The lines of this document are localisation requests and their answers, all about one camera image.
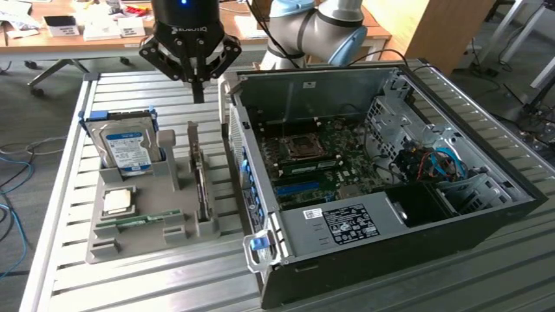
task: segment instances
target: power supply label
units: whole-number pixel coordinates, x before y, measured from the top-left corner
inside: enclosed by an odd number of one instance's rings
[[[334,240],[340,245],[380,234],[362,203],[324,211],[323,218]]]
[[[106,139],[119,169],[130,174],[148,169],[151,161],[148,151],[140,145],[144,140],[142,132],[107,135]]]

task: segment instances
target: floor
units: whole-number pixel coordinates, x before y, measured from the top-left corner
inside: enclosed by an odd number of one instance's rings
[[[486,43],[491,36],[499,19],[486,23],[477,37],[477,45]],[[518,54],[511,60],[514,72],[502,73],[494,78],[499,83],[531,92],[527,85],[547,65],[554,56],[555,44],[533,36],[523,45]],[[91,71],[98,72],[124,72],[135,70],[150,70],[151,66],[140,57],[130,58],[132,66],[119,63],[115,58],[104,60],[84,61],[83,64]],[[260,60],[260,53],[246,53],[238,60],[236,65],[248,65],[254,60]],[[48,66],[52,62],[38,62],[40,66]],[[14,63],[10,71],[0,75],[0,146],[18,142],[35,142],[47,137],[62,136],[67,133],[71,123],[71,116],[79,95],[82,73],[72,66],[64,68],[55,76],[47,79],[40,87],[46,90],[47,96],[36,99],[28,93],[26,83],[38,74],[23,66],[23,62]],[[457,71],[451,79],[461,88],[471,95],[477,96],[491,90],[494,83],[475,77],[467,71]],[[555,92],[551,92],[546,103],[554,101]],[[478,99],[483,106],[495,113],[503,113],[510,108],[518,107],[518,102],[507,97],[506,90],[490,92]],[[46,144],[43,149],[58,149],[62,142]],[[15,160],[27,160],[30,155],[11,155]],[[8,194],[14,208],[22,218],[23,227],[31,245],[35,246],[39,240],[42,223],[51,195],[51,188],[56,176],[60,161],[60,154],[36,157],[34,161],[35,173],[30,182]],[[0,181],[6,181],[20,167],[0,162]],[[0,224],[0,233],[7,229],[7,222]],[[22,239],[14,228],[7,239],[0,243],[0,272],[6,271],[11,264],[22,256]],[[22,295],[26,287],[27,271],[31,268],[34,250],[28,251],[24,262],[16,269],[15,276],[8,276],[0,280],[0,310],[6,312],[18,311]]]

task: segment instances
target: slatted metal surface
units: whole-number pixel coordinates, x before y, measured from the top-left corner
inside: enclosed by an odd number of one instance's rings
[[[541,311],[555,307],[554,170],[433,70],[419,70],[418,75],[550,200],[474,250],[278,311]],[[224,232],[212,242],[87,265],[100,159],[91,140],[83,131],[76,131],[76,148],[72,157],[67,157],[68,163],[62,164],[68,170],[58,177],[66,179],[66,190],[59,194],[66,196],[58,205],[51,200],[46,220],[46,228],[51,227],[56,235],[47,240],[43,230],[38,247],[42,252],[34,262],[22,311],[259,311],[258,286],[244,261],[219,135],[216,88],[207,90],[206,104],[192,104],[182,83],[144,71],[103,74],[99,81],[84,82],[84,92],[80,98],[87,111],[131,111],[154,105],[160,128],[174,129],[178,134],[176,157],[187,155],[187,121],[199,122]],[[439,121],[439,114],[423,99],[415,105],[433,122]]]

